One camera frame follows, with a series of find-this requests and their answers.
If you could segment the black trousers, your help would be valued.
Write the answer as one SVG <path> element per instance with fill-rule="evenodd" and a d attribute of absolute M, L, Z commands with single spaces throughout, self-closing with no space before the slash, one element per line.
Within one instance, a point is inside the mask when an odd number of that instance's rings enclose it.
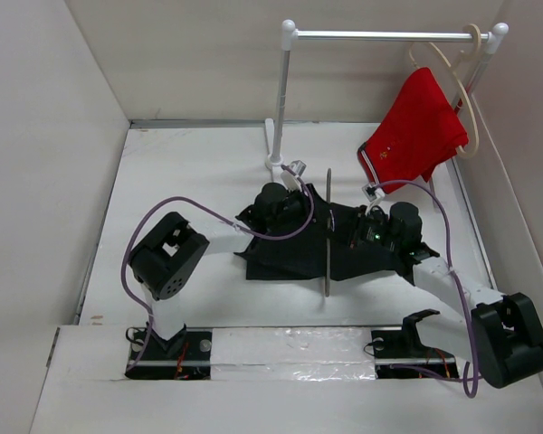
<path fill-rule="evenodd" d="M 324 278 L 326 271 L 326 235 L 328 205 L 312 184 L 310 214 L 298 235 L 283 241 L 254 238 L 239 256 L 247 261 L 249 280 L 305 280 Z M 343 207 L 331 203 L 333 229 L 331 238 L 331 279 L 342 281 L 378 271 L 405 271 L 401 257 L 409 253 L 394 253 L 380 246 L 352 250 L 343 235 Z M 248 226 L 264 235 L 279 237 L 301 226 Z"/>

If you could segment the grey trouser hanger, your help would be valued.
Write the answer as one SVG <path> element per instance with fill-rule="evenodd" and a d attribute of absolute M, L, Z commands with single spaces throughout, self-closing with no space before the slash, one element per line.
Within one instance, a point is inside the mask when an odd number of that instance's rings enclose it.
<path fill-rule="evenodd" d="M 326 271 L 324 278 L 324 297 L 330 296 L 330 284 L 331 284 L 331 238 L 330 234 L 333 229 L 333 214 L 331 210 L 331 186 L 332 186 L 332 169 L 327 170 L 326 175 L 326 196 L 325 200 L 328 205 L 328 218 L 327 218 L 327 235 L 326 235 Z"/>

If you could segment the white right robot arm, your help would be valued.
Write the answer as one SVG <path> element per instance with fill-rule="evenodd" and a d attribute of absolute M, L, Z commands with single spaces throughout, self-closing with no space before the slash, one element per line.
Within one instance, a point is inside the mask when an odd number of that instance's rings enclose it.
<path fill-rule="evenodd" d="M 389 212 L 362 207 L 348 242 L 360 274 L 394 271 L 461 314 L 461 323 L 444 321 L 431 308 L 406 316 L 403 350 L 419 356 L 443 349 L 497 389 L 543 372 L 543 326 L 531 299 L 502 294 L 455 271 L 447 257 L 423 242 L 422 226 L 410 203 L 395 203 Z"/>

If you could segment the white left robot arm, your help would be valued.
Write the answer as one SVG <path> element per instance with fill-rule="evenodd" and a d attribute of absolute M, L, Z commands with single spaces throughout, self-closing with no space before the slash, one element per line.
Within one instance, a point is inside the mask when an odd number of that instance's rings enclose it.
<path fill-rule="evenodd" d="M 168 197 L 147 212 L 129 239 L 119 269 L 124 292 L 148 315 L 138 358 L 149 356 L 153 348 L 167 359 L 183 353 L 188 332 L 178 297 L 203 257 L 252 256 L 260 247 L 285 251 L 290 242 L 302 245 L 318 217 L 319 198 L 312 184 L 296 184 L 291 189 L 265 184 L 236 220 L 184 196 Z M 216 223 L 199 227 L 179 212 L 169 212 L 144 233 L 150 218 L 171 203 L 189 204 Z"/>

